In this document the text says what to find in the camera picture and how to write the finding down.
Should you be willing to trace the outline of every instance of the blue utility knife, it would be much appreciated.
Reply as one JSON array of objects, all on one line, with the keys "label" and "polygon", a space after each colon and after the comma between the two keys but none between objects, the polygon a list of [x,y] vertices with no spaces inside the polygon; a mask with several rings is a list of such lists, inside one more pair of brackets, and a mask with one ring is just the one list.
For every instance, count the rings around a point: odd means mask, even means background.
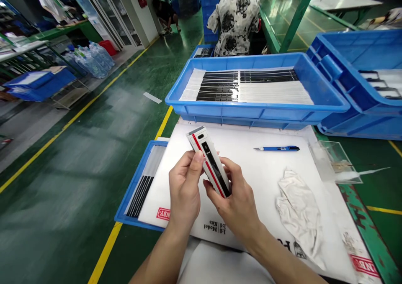
[{"label": "blue utility knife", "polygon": [[286,146],[286,147],[260,147],[254,148],[261,151],[299,151],[300,148],[297,146]]}]

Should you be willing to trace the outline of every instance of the floral shirt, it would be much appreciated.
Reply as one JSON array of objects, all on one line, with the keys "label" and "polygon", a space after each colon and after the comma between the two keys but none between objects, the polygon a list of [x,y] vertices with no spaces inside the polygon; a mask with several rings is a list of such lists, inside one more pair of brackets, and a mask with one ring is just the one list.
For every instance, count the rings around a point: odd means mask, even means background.
[{"label": "floral shirt", "polygon": [[260,0],[220,0],[208,19],[207,28],[220,35],[214,56],[248,55],[249,34],[258,32]]}]

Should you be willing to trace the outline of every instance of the white cloth rag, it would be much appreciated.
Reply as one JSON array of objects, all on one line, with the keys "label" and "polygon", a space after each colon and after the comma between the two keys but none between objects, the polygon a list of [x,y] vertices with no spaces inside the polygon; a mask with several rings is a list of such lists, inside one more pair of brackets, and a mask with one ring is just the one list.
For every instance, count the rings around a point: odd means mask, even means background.
[{"label": "white cloth rag", "polygon": [[306,255],[322,270],[326,270],[320,257],[322,227],[314,194],[297,173],[288,169],[278,185],[281,196],[276,199],[276,209],[282,224],[301,247],[296,256],[303,258]]}]

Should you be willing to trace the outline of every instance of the red stripe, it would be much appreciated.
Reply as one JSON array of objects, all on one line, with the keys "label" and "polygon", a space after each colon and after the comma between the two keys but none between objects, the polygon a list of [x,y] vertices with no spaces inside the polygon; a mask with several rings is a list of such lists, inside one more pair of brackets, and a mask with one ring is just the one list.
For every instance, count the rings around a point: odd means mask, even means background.
[{"label": "red stripe", "polygon": [[[194,134],[193,134],[193,138],[194,138],[194,141],[195,141],[196,144],[197,144],[198,149],[201,150],[200,144],[198,144],[197,138],[196,138],[196,136],[195,136]],[[221,187],[219,186],[219,184],[218,184],[218,182],[217,182],[217,180],[216,180],[216,178],[215,178],[215,176],[214,176],[214,174],[213,174],[213,172],[212,172],[212,170],[211,170],[211,167],[210,167],[209,164],[208,164],[208,161],[205,161],[205,164],[206,164],[206,166],[208,167],[208,170],[209,170],[209,172],[211,173],[212,178],[214,179],[216,186],[218,187],[219,193],[221,193],[221,196],[222,196],[223,198],[225,198],[225,196],[223,196],[223,193],[222,193],[222,191],[221,191]]]}]

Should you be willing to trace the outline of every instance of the worker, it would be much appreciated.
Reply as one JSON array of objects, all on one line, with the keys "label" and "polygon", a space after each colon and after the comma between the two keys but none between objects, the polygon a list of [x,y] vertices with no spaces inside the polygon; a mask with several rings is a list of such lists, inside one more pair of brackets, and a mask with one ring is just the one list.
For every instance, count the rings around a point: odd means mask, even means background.
[{"label": "worker", "polygon": [[[253,190],[244,179],[240,166],[224,157],[221,157],[220,160],[225,165],[224,169],[232,182],[232,195],[228,198],[221,197],[213,189],[211,183],[204,180],[206,194],[225,224],[250,255],[270,273],[277,284],[326,283],[284,248],[261,223],[255,207]],[[130,284],[173,284],[177,282],[190,231],[200,212],[198,181],[202,173],[203,161],[202,151],[197,153],[187,151],[169,172],[169,222],[150,255],[132,277]],[[211,269],[215,268],[213,264],[209,264],[209,266]],[[202,279],[205,273],[208,273],[208,270],[199,270],[194,278]]]},{"label": "worker", "polygon": [[181,31],[177,13],[174,11],[171,4],[161,0],[152,0],[152,5],[154,6],[156,15],[159,18],[161,25],[166,27],[168,32],[172,32],[172,28],[170,27],[172,22],[176,24],[177,32]]},{"label": "worker", "polygon": [[76,8],[63,5],[60,7],[54,0],[39,0],[41,6],[46,11],[50,12],[58,23],[64,25],[68,20],[66,11],[75,11]]},{"label": "worker", "polygon": [[249,54],[249,35],[258,32],[259,11],[260,0],[220,0],[207,23],[214,33],[220,27],[215,57]]}]

